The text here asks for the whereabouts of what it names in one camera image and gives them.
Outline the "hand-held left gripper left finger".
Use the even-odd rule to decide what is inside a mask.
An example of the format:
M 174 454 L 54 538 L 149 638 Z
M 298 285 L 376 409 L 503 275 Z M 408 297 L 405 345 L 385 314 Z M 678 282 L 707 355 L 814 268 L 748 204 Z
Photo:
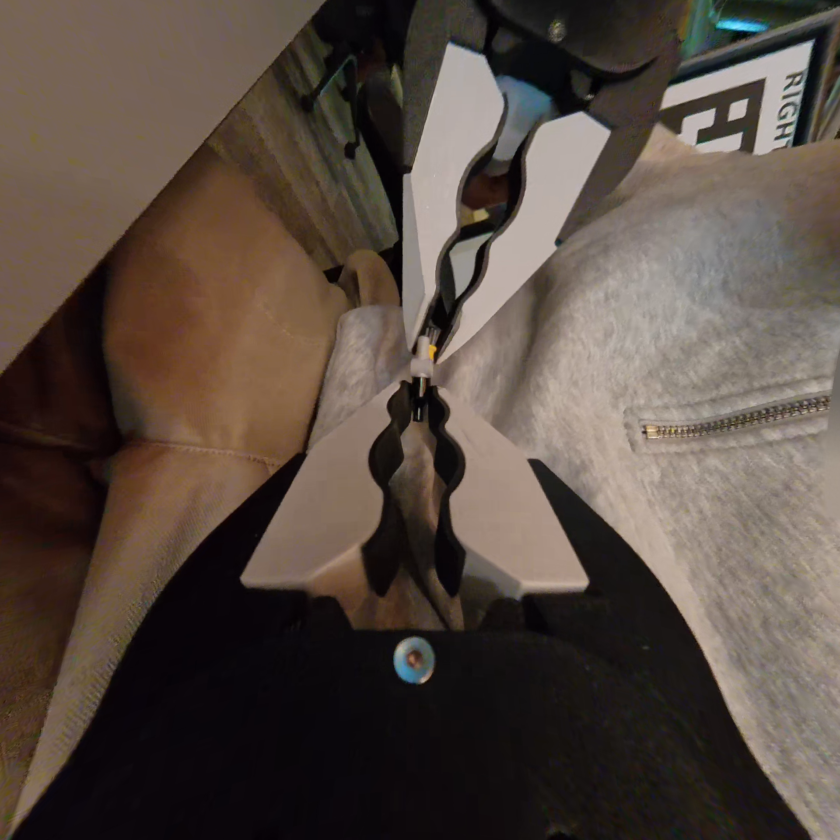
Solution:
M 410 423 L 411 386 L 395 381 L 312 446 L 241 574 L 243 586 L 330 596 L 348 616 L 385 598 L 402 559 L 391 482 Z

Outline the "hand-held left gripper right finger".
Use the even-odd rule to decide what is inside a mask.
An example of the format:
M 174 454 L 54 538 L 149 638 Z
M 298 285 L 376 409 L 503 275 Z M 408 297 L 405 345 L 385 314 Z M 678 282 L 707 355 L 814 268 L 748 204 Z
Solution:
M 426 396 L 423 582 L 447 629 L 498 601 L 576 595 L 589 577 L 526 456 L 440 386 Z

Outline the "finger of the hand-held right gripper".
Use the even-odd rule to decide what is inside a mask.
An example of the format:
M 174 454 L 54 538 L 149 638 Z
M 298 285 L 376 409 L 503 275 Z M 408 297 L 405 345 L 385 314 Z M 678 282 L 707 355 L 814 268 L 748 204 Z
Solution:
M 507 102 L 487 58 L 447 43 L 410 170 L 403 177 L 402 313 L 414 351 L 460 230 L 467 176 L 497 144 Z
M 585 112 L 542 123 L 526 143 L 511 217 L 485 243 L 469 289 L 438 329 L 436 362 L 470 341 L 554 253 L 611 132 Z

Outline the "person's right hand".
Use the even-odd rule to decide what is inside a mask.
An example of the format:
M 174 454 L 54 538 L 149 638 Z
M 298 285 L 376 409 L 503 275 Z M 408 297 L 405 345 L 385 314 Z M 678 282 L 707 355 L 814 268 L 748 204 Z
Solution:
M 472 211 L 506 205 L 509 198 L 508 173 L 489 175 L 479 172 L 468 178 L 460 202 Z

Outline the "black office chair base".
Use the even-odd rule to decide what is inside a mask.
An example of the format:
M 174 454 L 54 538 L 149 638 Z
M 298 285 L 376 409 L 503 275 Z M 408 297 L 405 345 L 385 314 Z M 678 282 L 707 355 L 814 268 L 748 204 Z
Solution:
M 404 60 L 408 24 L 414 2 L 327 1 L 313 16 L 316 36 L 329 48 L 318 84 L 300 98 L 304 112 L 314 108 L 335 81 L 343 81 L 340 94 L 350 105 L 353 138 L 344 156 L 354 160 L 361 145 L 359 90 L 363 79 L 379 67 L 400 67 Z

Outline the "framed black-and-white marker sign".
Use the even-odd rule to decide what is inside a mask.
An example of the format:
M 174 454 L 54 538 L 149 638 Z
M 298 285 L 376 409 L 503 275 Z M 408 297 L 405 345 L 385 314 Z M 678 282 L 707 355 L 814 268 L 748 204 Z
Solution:
M 689 59 L 665 92 L 659 123 L 707 154 L 808 144 L 837 34 L 837 19 L 828 17 Z

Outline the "grey zip sweatshirt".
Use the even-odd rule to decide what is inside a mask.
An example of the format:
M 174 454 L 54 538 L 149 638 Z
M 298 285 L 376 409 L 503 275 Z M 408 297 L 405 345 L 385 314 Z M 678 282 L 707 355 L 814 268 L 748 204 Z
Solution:
M 838 838 L 838 140 L 630 175 L 438 373 L 641 556 L 813 838 Z

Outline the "beige trousers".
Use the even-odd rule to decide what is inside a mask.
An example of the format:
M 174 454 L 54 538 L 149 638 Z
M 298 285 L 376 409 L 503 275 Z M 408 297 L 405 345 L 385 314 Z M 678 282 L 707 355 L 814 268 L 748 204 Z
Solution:
M 2 374 L 2 838 L 173 574 L 304 449 L 342 316 L 398 302 L 371 250 L 331 283 L 203 147 Z

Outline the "white desk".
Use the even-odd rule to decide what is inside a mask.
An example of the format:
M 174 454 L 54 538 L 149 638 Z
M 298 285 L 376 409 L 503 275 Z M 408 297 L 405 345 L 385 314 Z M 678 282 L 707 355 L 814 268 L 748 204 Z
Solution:
M 319 6 L 1 2 L 3 370 Z

